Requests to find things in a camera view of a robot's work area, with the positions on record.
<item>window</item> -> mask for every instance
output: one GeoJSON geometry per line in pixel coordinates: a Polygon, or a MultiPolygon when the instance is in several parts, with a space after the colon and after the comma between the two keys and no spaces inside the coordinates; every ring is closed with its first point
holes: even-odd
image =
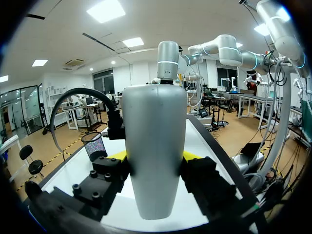
{"type": "Polygon", "coordinates": [[[113,70],[100,72],[93,75],[94,89],[103,92],[114,94],[114,74],[113,70]]]}
{"type": "Polygon", "coordinates": [[[235,77],[232,85],[237,86],[237,70],[217,68],[217,71],[218,71],[218,86],[228,87],[232,82],[232,77],[235,77]]]}

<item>black mesh pencil holder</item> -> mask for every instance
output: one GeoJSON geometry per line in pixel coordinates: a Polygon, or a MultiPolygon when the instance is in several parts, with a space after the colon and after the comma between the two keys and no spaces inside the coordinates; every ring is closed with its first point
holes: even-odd
{"type": "Polygon", "coordinates": [[[107,157],[101,133],[88,133],[81,138],[81,141],[83,142],[91,162],[100,156],[107,157]]]}

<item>glass door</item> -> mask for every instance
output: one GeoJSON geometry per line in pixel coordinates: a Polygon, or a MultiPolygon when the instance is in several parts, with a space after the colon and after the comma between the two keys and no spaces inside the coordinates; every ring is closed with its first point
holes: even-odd
{"type": "Polygon", "coordinates": [[[20,100],[24,117],[24,127],[27,133],[31,134],[43,127],[37,86],[22,89],[20,100]]]}

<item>yellow pad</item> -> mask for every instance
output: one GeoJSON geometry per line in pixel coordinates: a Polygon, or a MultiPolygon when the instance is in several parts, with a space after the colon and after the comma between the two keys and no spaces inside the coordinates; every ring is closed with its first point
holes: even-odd
{"type": "Polygon", "coordinates": [[[111,155],[111,156],[107,156],[107,158],[116,158],[116,159],[119,159],[121,161],[123,161],[125,158],[126,158],[126,151],[121,151],[117,154],[114,154],[114,155],[111,155]]]}
{"type": "Polygon", "coordinates": [[[200,157],[200,156],[194,155],[194,154],[192,154],[192,153],[190,153],[190,152],[187,152],[187,151],[184,151],[184,152],[183,152],[183,156],[184,156],[184,158],[185,158],[186,161],[192,160],[192,159],[194,159],[194,158],[202,158],[202,157],[200,157]]]}
{"type": "MultiPolygon", "coordinates": [[[[184,158],[185,158],[186,161],[192,160],[192,159],[194,159],[194,158],[201,158],[200,156],[194,155],[194,154],[189,153],[189,152],[187,152],[187,151],[184,151],[184,152],[183,152],[183,156],[184,156],[184,158]]],[[[119,152],[119,153],[117,153],[117,154],[115,154],[115,155],[108,156],[107,158],[113,158],[113,157],[116,158],[116,159],[119,159],[119,160],[123,161],[123,160],[125,159],[125,157],[126,157],[126,151],[125,151],[125,150],[124,150],[124,151],[121,151],[121,152],[119,152]]]]}

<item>glass wall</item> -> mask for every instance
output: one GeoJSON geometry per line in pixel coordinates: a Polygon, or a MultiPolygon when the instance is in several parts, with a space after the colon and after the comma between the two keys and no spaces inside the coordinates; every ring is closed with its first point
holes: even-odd
{"type": "Polygon", "coordinates": [[[28,87],[21,90],[21,103],[25,128],[31,134],[43,127],[39,108],[38,87],[28,87]]]}
{"type": "Polygon", "coordinates": [[[3,141],[13,135],[19,139],[43,127],[39,109],[38,87],[31,86],[2,94],[0,97],[0,136],[3,141]]]}

